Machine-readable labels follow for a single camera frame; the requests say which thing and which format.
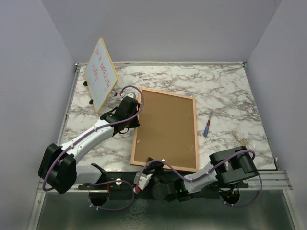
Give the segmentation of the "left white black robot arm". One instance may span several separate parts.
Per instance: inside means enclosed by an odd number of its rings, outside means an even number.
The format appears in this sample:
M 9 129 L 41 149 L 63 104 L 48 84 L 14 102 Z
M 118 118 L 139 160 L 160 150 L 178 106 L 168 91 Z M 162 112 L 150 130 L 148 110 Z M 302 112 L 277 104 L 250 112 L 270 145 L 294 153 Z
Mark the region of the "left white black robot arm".
M 73 185 L 91 184 L 95 189 L 105 186 L 104 169 L 92 163 L 79 166 L 79 161 L 97 145 L 121 133 L 124 129 L 138 127 L 136 116 L 140 103 L 129 96 L 121 100 L 119 107 L 104 113 L 88 130 L 73 140 L 47 146 L 38 169 L 38 176 L 58 193 L 67 192 Z

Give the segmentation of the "pink picture frame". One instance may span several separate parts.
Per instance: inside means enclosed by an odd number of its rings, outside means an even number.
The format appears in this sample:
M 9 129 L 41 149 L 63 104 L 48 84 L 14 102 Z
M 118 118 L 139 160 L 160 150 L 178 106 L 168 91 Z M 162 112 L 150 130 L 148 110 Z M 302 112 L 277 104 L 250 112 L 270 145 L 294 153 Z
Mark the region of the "pink picture frame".
M 165 160 L 176 170 L 199 169 L 196 99 L 142 88 L 143 109 L 138 115 L 130 163 L 144 166 L 149 159 Z

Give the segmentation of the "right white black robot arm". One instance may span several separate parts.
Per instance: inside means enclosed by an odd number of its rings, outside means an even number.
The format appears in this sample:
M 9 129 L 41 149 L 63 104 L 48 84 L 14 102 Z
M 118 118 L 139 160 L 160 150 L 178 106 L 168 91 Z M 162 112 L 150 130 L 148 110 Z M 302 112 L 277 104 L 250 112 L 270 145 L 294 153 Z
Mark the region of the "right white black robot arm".
M 208 194 L 204 188 L 215 184 L 214 189 L 233 189 L 243 180 L 259 176 L 253 162 L 255 152 L 246 147 L 227 149 L 210 155 L 210 162 L 199 171 L 181 175 L 172 166 L 163 160 L 151 160 L 146 170 L 151 173 L 143 182 L 139 182 L 140 189 L 148 183 L 154 199 L 166 201 L 186 201 L 195 194 L 205 196 Z

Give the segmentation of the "blue red screwdriver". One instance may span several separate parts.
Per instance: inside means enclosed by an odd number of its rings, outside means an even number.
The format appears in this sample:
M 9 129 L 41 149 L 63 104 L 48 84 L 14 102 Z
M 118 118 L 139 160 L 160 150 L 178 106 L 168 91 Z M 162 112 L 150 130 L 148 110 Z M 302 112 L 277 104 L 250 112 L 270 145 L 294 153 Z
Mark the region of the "blue red screwdriver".
M 204 136 L 205 138 L 208 136 L 208 133 L 209 133 L 212 115 L 213 115 L 212 113 L 209 114 L 209 118 L 208 118 L 208 121 L 207 121 L 207 123 L 206 123 L 206 127 L 205 127 L 205 129 L 204 129 L 203 136 Z

